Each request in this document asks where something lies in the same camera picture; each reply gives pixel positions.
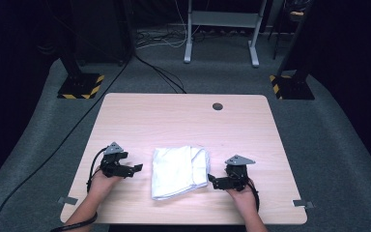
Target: white metal frame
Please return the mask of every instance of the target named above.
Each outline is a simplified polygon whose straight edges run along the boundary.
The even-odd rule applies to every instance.
[[[264,9],[267,0],[262,0],[261,8],[258,14],[247,13],[221,13],[221,12],[201,12],[192,10],[192,0],[188,0],[188,24],[187,38],[185,46],[185,63],[191,62],[192,50],[192,25],[211,25],[211,26],[230,26],[230,27],[246,27],[255,28],[252,34],[252,39],[248,41],[249,53],[251,55],[251,63],[254,68],[259,67],[259,60],[255,44],[262,19],[264,17]]]

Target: black curtain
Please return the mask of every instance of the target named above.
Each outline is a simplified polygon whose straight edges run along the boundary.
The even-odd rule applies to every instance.
[[[286,61],[311,68],[371,155],[371,1],[314,0]]]
[[[0,0],[0,167],[28,125],[56,59],[38,49],[45,41],[42,22],[32,16],[39,6],[27,4]]]

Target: cable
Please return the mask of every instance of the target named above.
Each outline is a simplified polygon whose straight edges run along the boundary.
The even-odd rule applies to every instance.
[[[123,71],[128,66],[128,62],[123,66],[123,68],[119,71],[119,73],[114,77],[113,81],[107,86],[107,88],[104,90],[104,92],[101,94],[101,96],[95,101],[95,103],[86,111],[86,113],[79,119],[79,121],[74,125],[74,127],[70,130],[70,132],[66,135],[66,137],[62,140],[60,145],[55,149],[55,151],[35,170],[33,171],[25,180],[23,180],[14,190],[11,191],[11,193],[5,198],[4,202],[0,206],[0,214],[2,212],[2,209],[8,202],[8,200],[14,195],[14,193],[22,187],[27,181],[29,181],[39,170],[41,170],[53,157],[54,155],[59,151],[59,149],[62,147],[62,145],[66,142],[66,140],[71,136],[71,134],[74,132],[74,130],[77,128],[77,126],[83,121],[83,119],[92,111],[92,109],[98,104],[98,102],[104,97],[104,95],[107,93],[107,91],[110,89],[110,87],[114,84],[114,82],[119,78],[119,76],[123,73]]]
[[[71,225],[57,227],[57,228],[50,230],[50,232],[68,231],[68,230],[77,229],[77,228],[92,224],[93,222],[96,221],[97,218],[98,218],[98,212],[95,212],[95,215],[90,219],[87,219],[79,223],[71,224]]]
[[[177,0],[174,0],[174,2],[176,3],[176,9],[177,9],[177,12],[179,14],[179,17],[180,17],[180,20],[182,21],[182,25],[184,27],[184,32],[185,32],[185,36],[184,38],[179,41],[179,42],[168,42],[165,38],[161,38],[159,39],[159,41],[163,41],[164,43],[151,43],[151,44],[146,44],[146,45],[143,45],[143,46],[140,46],[140,47],[137,47],[136,49],[140,49],[140,48],[144,48],[144,47],[148,47],[148,46],[154,46],[154,45],[170,45],[172,47],[181,47],[185,42],[186,42],[186,38],[187,38],[187,30],[186,30],[186,24],[183,20],[183,17],[182,17],[182,14],[180,13],[180,9],[179,9],[179,5],[177,3]],[[173,35],[173,33],[168,33],[166,34],[165,36],[169,36],[169,35]]]
[[[157,67],[157,66],[153,66],[147,62],[145,62],[144,60],[142,60],[140,57],[138,57],[137,55],[134,55],[135,58],[137,58],[137,60],[139,60],[141,63],[149,66],[150,68],[152,68],[154,71],[157,72],[157,74],[165,81],[167,82],[168,85],[171,86],[171,88],[178,94],[177,90],[169,83],[173,83],[175,86],[177,86],[182,92],[183,94],[186,94],[186,90],[184,89],[184,84],[183,82],[176,76],[174,75],[173,73],[169,72],[169,71],[166,71],[164,70],[163,68],[160,68],[160,67]],[[165,73],[168,73],[168,74],[171,74],[172,76],[176,77],[179,81],[180,81],[180,84],[181,86],[176,83],[175,81],[173,81],[170,77],[168,77]]]
[[[92,178],[93,178],[93,176],[94,176],[96,173],[98,173],[98,171],[100,170],[100,169],[97,170],[97,171],[93,174],[93,168],[95,167],[96,160],[98,159],[98,156],[99,156],[102,152],[104,152],[107,148],[108,148],[108,146],[105,147],[105,148],[103,148],[103,149],[101,149],[101,150],[100,150],[100,151],[95,155],[95,158],[94,158],[93,161],[92,161],[92,166],[90,167],[89,179],[87,180],[87,183],[86,183],[86,185],[87,185],[87,192],[89,192],[90,186],[92,185]]]
[[[255,205],[257,206],[257,212],[260,210],[260,196],[258,195],[258,191],[257,189],[255,188],[254,186],[254,183],[252,182],[251,179],[247,180],[246,181],[246,184],[249,186],[249,188],[251,189],[252,191],[252,194],[254,194],[254,198],[255,198]]]

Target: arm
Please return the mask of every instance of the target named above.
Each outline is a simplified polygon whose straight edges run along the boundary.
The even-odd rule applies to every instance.
[[[71,217],[66,221],[65,225],[79,223],[92,218],[95,215],[100,203],[110,193],[113,187],[123,179],[122,177],[116,176],[107,178],[101,171],[98,170],[92,179],[92,185],[89,193],[79,207],[77,207],[76,211],[74,211]],[[70,231],[89,232],[91,228],[92,225],[86,225]]]
[[[266,232],[268,231],[257,212],[254,194],[249,187],[245,186],[242,191],[234,189],[226,190],[234,200],[240,215],[245,222],[247,232]]]

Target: white towel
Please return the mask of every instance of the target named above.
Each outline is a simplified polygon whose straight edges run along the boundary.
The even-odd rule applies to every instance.
[[[157,148],[153,158],[152,198],[164,200],[207,185],[206,150],[184,146]]]

